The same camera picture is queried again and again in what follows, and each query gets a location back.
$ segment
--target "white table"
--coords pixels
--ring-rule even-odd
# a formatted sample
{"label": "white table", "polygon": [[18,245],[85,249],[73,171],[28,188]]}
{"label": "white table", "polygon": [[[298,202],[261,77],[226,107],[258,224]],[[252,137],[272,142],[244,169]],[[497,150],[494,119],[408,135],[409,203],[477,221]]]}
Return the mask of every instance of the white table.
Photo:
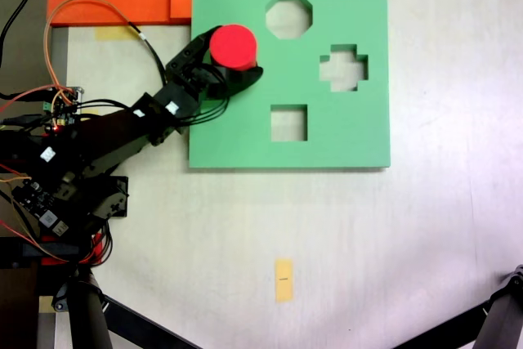
{"label": "white table", "polygon": [[[382,172],[192,171],[176,135],[129,159],[101,287],[206,349],[385,349],[483,301],[523,262],[521,16],[523,0],[389,0]],[[144,31],[163,62],[189,40]],[[92,28],[69,30],[67,71],[86,99],[160,88],[143,46]],[[279,257],[291,302],[275,302]]]}

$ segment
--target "tripod leg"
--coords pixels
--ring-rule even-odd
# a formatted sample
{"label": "tripod leg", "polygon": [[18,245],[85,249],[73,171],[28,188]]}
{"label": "tripod leg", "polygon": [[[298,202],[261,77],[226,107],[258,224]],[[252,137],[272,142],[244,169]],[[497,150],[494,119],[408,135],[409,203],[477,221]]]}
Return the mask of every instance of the tripod leg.
{"label": "tripod leg", "polygon": [[71,284],[67,304],[74,349],[113,349],[95,288],[82,282]]}
{"label": "tripod leg", "polygon": [[509,292],[492,304],[473,349],[516,349],[523,327],[523,310]]}
{"label": "tripod leg", "polygon": [[489,309],[489,302],[475,306],[395,349],[459,349],[476,339],[485,321],[484,309]]}

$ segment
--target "green foam board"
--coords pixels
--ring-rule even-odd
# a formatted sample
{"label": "green foam board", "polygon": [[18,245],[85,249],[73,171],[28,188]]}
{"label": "green foam board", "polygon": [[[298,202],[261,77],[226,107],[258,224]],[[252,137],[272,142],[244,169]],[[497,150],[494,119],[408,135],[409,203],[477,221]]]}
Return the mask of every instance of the green foam board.
{"label": "green foam board", "polygon": [[[216,120],[190,129],[192,168],[390,166],[387,0],[305,0],[312,26],[279,39],[266,26],[277,0],[193,0],[192,34],[240,24],[258,42],[265,73]],[[332,92],[320,59],[333,47],[368,60],[356,91]],[[306,107],[306,141],[272,141],[271,108]]]}

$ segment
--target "red cap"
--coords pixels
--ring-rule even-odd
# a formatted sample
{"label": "red cap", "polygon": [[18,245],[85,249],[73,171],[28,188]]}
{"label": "red cap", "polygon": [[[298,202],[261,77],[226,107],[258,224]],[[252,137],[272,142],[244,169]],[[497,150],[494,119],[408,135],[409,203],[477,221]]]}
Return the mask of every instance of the red cap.
{"label": "red cap", "polygon": [[257,43],[253,32],[242,25],[225,25],[211,37],[212,60],[229,69],[245,71],[256,66]]}

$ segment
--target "white label sticker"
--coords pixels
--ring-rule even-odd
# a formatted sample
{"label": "white label sticker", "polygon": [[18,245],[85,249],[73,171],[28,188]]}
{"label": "white label sticker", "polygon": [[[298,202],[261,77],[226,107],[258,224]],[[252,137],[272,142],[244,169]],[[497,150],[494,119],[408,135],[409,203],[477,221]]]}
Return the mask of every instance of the white label sticker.
{"label": "white label sticker", "polygon": [[68,229],[69,227],[67,226],[67,224],[65,224],[65,222],[63,221],[60,221],[56,224],[54,228],[52,228],[52,231],[55,232],[57,235],[62,236]]}
{"label": "white label sticker", "polygon": [[165,108],[172,114],[177,114],[178,108],[180,107],[171,101],[165,106]]}
{"label": "white label sticker", "polygon": [[52,224],[54,224],[56,222],[56,220],[58,219],[57,216],[55,216],[55,214],[50,211],[50,210],[47,210],[41,217],[40,217],[40,222],[45,225],[46,227],[50,228],[52,226]]}
{"label": "white label sticker", "polygon": [[50,147],[48,146],[41,154],[40,154],[40,157],[46,162],[48,163],[49,161],[52,160],[52,158],[56,155],[56,152]]}
{"label": "white label sticker", "polygon": [[133,113],[139,118],[143,118],[145,116],[145,114],[141,110],[135,110]]}

